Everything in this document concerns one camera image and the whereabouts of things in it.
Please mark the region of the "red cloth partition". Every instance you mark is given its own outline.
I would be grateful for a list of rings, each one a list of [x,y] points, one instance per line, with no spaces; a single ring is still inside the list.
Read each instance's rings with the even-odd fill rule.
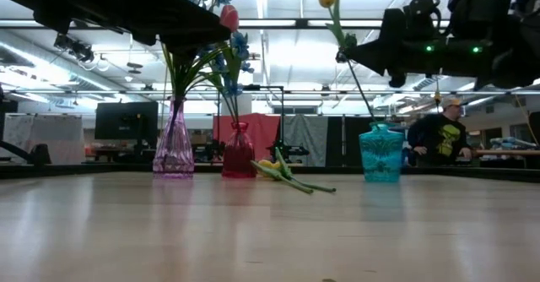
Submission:
[[[268,159],[278,133],[280,117],[260,113],[241,115],[240,121],[248,124],[247,135],[251,138],[255,151],[255,160]],[[233,134],[232,117],[215,116],[213,118],[213,137],[219,142],[227,142]]]

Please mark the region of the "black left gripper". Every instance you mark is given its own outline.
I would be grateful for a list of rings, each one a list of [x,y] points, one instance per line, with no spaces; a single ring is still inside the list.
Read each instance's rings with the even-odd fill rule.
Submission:
[[[66,34],[74,20],[126,30],[145,45],[157,41],[181,55],[224,40],[219,17],[188,0],[35,0],[34,20]]]

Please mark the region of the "person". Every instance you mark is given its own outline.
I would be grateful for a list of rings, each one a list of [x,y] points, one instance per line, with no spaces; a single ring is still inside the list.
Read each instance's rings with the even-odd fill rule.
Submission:
[[[446,98],[442,112],[421,117],[408,129],[408,145],[417,167],[454,165],[458,157],[472,158],[466,127],[459,122],[461,101]]]

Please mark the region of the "grey cloth partition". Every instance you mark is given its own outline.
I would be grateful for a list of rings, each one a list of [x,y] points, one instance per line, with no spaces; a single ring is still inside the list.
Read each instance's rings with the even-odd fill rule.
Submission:
[[[307,166],[326,165],[328,117],[295,115],[284,118],[284,142],[288,146],[302,146],[310,153]]]

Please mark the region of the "black cloth partition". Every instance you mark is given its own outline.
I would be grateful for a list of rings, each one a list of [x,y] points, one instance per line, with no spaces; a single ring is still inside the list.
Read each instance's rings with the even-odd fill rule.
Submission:
[[[326,167],[362,166],[359,135],[371,131],[368,117],[329,117]]]

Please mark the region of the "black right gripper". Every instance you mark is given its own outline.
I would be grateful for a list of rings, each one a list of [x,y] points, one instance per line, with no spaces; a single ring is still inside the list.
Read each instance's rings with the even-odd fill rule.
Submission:
[[[412,0],[403,8],[385,11],[381,42],[358,44],[355,35],[346,35],[337,51],[337,62],[345,63],[355,73],[352,62],[383,76],[389,85],[399,88],[409,73],[433,73],[433,55],[441,43],[440,0]]]

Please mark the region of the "pink artificial tulip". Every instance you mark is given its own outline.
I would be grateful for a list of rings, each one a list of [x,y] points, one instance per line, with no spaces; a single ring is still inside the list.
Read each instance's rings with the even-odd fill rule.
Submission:
[[[220,24],[229,29],[230,36],[227,41],[217,45],[219,54],[213,62],[212,69],[218,74],[214,80],[215,87],[224,97],[224,103],[229,109],[232,122],[239,122],[238,96],[242,93],[242,84],[239,83],[241,73],[253,73],[254,69],[247,61],[250,57],[248,34],[238,31],[240,18],[233,5],[223,7]]]

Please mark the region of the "pink glass vase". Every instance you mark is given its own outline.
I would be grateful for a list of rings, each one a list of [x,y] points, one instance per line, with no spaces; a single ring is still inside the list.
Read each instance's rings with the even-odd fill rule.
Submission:
[[[194,174],[191,137],[186,128],[184,99],[170,100],[170,114],[159,140],[154,160],[155,179],[190,180]]]

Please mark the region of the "blue artificial flower bunch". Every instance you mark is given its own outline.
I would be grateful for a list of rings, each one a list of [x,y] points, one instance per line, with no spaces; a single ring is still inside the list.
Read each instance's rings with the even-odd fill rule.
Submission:
[[[230,34],[226,41],[195,46],[183,53],[175,52],[171,44],[161,44],[173,91],[173,117],[178,116],[187,92],[208,82],[224,97],[233,121],[238,123],[237,97],[243,90],[238,78],[240,73],[254,72],[248,62],[248,35],[239,32],[239,16],[232,0],[188,1],[209,12],[220,8],[219,22]]]

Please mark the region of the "red glass vase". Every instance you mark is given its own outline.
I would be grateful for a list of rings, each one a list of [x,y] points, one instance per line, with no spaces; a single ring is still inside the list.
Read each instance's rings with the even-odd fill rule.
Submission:
[[[257,174],[251,162],[255,159],[254,145],[247,134],[249,124],[232,122],[233,133],[224,147],[223,170],[224,178],[254,178]]]

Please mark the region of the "teal glass vase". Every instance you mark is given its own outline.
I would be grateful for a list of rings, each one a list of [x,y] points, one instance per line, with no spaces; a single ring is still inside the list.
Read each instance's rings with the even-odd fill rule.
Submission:
[[[367,182],[398,183],[402,169],[404,133],[392,131],[393,123],[372,122],[359,135],[364,178]]]

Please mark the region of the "black monitor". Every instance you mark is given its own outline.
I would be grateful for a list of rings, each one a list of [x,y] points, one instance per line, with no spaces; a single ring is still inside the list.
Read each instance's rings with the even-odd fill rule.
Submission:
[[[99,103],[94,138],[136,139],[155,144],[158,136],[157,102]]]

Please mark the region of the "black aluminium frame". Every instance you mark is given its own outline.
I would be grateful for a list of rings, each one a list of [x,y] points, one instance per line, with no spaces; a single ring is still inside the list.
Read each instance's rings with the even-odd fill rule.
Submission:
[[[97,174],[107,172],[151,172],[150,165],[139,164],[81,164],[81,165],[0,165],[0,180]],[[305,167],[292,168],[294,174],[360,175],[361,167]],[[477,167],[402,168],[402,175],[457,176],[478,179],[540,184],[540,170],[519,170]]]

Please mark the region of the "black metal stand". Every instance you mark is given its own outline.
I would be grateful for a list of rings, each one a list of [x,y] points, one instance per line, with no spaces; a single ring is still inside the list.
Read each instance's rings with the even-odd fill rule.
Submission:
[[[271,113],[261,113],[261,112],[255,112],[252,104],[251,94],[255,93],[255,96],[262,95],[262,92],[264,92],[265,96],[271,96],[273,98],[276,98],[279,100],[278,105],[274,105],[271,101],[269,102],[269,108],[272,110]],[[270,147],[267,147],[267,149],[270,151],[270,157],[268,159],[264,160],[271,160],[275,157],[274,151],[275,148],[278,147],[282,153],[282,156],[287,159],[289,155],[308,155],[309,152],[304,147],[300,146],[288,146],[284,142],[284,118],[287,115],[285,105],[284,105],[284,97],[287,94],[287,91],[284,89],[283,86],[261,86],[259,84],[249,84],[243,87],[243,94],[241,96],[249,96],[248,103],[250,105],[251,110],[243,115],[252,114],[252,113],[260,113],[267,116],[277,116],[280,117],[279,125],[278,125],[278,133],[275,138],[275,141],[273,142],[273,145]]]

